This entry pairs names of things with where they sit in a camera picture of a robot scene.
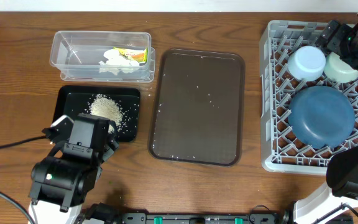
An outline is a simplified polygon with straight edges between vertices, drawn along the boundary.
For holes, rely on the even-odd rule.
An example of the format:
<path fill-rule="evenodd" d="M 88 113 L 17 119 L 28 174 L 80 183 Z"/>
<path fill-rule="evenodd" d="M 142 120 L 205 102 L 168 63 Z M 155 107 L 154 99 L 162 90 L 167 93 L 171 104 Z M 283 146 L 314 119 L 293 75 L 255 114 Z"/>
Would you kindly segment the light blue bowl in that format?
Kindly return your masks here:
<path fill-rule="evenodd" d="M 296 50 L 288 59 L 288 71 L 298 80 L 317 80 L 326 65 L 323 51 L 317 47 L 304 46 Z"/>

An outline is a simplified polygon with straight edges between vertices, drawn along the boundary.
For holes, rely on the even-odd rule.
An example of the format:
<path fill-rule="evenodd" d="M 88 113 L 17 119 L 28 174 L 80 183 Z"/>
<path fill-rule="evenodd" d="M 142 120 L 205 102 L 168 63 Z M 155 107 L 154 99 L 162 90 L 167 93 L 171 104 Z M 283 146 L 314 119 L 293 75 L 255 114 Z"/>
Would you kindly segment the mint green bowl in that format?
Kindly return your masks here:
<path fill-rule="evenodd" d="M 324 74 L 332 81 L 338 83 L 349 83 L 358 78 L 358 70 L 343 62 L 340 56 L 331 52 L 326 57 Z"/>

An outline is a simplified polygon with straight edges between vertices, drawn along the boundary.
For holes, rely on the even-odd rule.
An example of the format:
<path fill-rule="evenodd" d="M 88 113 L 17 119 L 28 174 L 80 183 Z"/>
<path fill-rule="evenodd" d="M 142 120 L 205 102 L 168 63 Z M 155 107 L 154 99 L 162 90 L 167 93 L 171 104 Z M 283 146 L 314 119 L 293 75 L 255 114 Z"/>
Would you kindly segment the yellow green snack wrapper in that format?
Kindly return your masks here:
<path fill-rule="evenodd" d="M 114 50 L 118 50 L 121 56 L 129 60 L 135 60 L 138 63 L 147 62 L 148 50 L 137 50 L 137 49 L 124 49 L 115 47 Z"/>

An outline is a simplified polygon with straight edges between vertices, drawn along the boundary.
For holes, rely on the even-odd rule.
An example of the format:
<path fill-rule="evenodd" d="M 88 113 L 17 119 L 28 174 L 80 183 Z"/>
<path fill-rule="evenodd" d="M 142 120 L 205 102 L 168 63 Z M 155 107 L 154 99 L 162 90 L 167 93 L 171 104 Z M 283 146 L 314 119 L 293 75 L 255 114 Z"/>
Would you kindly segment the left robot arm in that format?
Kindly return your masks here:
<path fill-rule="evenodd" d="M 80 113 L 63 115 L 42 131 L 54 146 L 31 172 L 31 223 L 81 223 L 82 205 L 119 148 L 114 121 Z"/>

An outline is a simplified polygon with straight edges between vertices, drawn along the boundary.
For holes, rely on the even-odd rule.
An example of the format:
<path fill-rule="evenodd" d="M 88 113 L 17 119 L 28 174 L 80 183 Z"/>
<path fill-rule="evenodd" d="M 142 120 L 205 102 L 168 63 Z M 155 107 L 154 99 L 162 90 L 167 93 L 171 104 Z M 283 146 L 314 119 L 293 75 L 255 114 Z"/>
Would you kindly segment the white tissue piece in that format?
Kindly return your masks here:
<path fill-rule="evenodd" d="M 107 61 L 106 62 L 100 61 L 99 62 L 100 65 L 125 66 L 125 67 L 139 66 L 139 62 L 125 58 L 116 49 L 111 49 L 106 51 L 103 56 L 107 59 Z"/>

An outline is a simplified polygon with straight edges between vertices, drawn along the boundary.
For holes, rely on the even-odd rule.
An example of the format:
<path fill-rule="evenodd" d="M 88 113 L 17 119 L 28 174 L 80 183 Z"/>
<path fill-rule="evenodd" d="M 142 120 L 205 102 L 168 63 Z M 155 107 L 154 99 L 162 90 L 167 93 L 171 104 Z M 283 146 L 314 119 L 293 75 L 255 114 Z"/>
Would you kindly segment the white paper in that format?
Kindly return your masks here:
<path fill-rule="evenodd" d="M 122 73 L 130 73 L 132 70 L 129 68 L 126 68 L 127 66 L 129 66 L 129 61 L 127 60 L 108 60 L 106 62 L 104 61 L 99 61 L 99 73 L 102 72 L 110 72 L 113 73 L 114 75 L 118 75 L 119 72 Z"/>

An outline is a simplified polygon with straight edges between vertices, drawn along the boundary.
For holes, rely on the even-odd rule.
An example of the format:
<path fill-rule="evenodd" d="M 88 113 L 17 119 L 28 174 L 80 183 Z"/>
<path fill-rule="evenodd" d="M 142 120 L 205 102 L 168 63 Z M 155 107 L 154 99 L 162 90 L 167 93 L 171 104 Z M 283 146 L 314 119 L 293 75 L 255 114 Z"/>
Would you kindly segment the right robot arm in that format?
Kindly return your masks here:
<path fill-rule="evenodd" d="M 292 203 L 282 223 L 351 223 L 358 216 L 358 23 L 332 20 L 312 46 L 294 50 L 287 68 L 311 86 L 300 88 L 288 107 L 288 124 L 305 149 L 331 157 L 326 179 Z"/>

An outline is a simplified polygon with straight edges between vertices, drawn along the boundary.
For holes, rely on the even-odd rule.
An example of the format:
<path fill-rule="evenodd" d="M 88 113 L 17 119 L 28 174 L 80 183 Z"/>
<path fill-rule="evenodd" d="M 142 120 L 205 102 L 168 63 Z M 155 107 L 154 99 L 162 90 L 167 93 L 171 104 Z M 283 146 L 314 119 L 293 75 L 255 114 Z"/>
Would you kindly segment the pile of white rice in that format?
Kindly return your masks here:
<path fill-rule="evenodd" d="M 137 129 L 139 103 L 130 100 L 113 99 L 104 94 L 92 95 L 87 102 L 86 114 L 100 116 L 114 121 L 120 135 L 135 133 Z"/>

